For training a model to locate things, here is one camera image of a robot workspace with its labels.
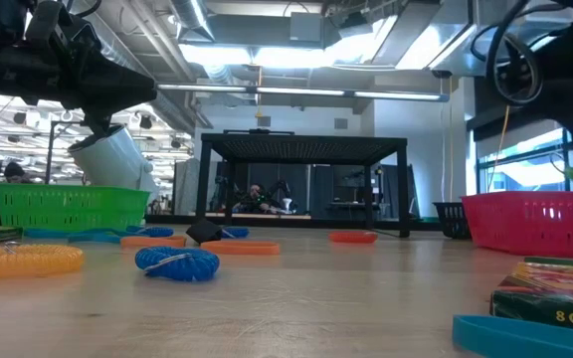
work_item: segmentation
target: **green basket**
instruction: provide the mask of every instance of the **green basket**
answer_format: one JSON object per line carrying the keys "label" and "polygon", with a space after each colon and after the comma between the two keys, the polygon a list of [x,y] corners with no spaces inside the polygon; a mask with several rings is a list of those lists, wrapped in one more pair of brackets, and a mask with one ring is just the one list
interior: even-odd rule
{"label": "green basket", "polygon": [[81,231],[140,225],[148,192],[99,186],[0,184],[1,224]]}

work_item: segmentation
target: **glass wall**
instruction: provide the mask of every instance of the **glass wall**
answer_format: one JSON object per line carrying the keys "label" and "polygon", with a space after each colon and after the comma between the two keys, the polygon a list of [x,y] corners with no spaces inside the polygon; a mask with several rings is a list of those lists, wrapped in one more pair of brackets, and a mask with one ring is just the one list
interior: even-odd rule
{"label": "glass wall", "polygon": [[558,128],[479,158],[478,191],[573,190],[564,174],[566,165],[573,167],[573,150],[563,136]]}

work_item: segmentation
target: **black table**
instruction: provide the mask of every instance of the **black table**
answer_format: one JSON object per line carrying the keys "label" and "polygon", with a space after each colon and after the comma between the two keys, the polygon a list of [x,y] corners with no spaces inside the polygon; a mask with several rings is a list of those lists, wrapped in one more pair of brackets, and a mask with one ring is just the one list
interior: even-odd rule
{"label": "black table", "polygon": [[[225,221],[231,225],[234,203],[234,178],[238,163],[330,164],[364,166],[364,192],[372,192],[371,167],[397,153],[397,166],[406,168],[406,138],[342,137],[317,135],[275,134],[210,134],[204,133],[198,176],[196,217],[204,219],[207,212],[207,187],[211,151],[215,150],[229,163],[229,180]],[[399,185],[400,236],[410,236],[408,214],[408,176],[406,170],[397,171]],[[372,195],[364,195],[365,227],[373,228]]]}

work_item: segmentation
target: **red basket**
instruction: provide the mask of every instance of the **red basket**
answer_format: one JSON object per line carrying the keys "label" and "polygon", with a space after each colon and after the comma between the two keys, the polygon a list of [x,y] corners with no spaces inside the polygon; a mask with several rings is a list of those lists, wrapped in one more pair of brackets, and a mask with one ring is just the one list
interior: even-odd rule
{"label": "red basket", "polygon": [[477,245],[516,255],[573,258],[573,193],[502,192],[463,202]]}

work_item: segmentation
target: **orange disc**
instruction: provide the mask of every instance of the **orange disc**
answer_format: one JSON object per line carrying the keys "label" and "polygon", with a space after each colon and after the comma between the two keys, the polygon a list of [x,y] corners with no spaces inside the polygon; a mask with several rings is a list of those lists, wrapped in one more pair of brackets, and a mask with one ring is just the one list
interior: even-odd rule
{"label": "orange disc", "polygon": [[200,249],[214,254],[229,255],[279,255],[280,245],[272,242],[216,241],[203,243]]}
{"label": "orange disc", "polygon": [[148,237],[124,237],[120,239],[122,247],[149,248],[155,246],[167,246],[172,248],[184,248],[185,237],[172,236],[167,238],[148,238]]}
{"label": "orange disc", "polygon": [[377,240],[377,234],[370,232],[338,231],[328,234],[334,243],[343,244],[373,244]]}

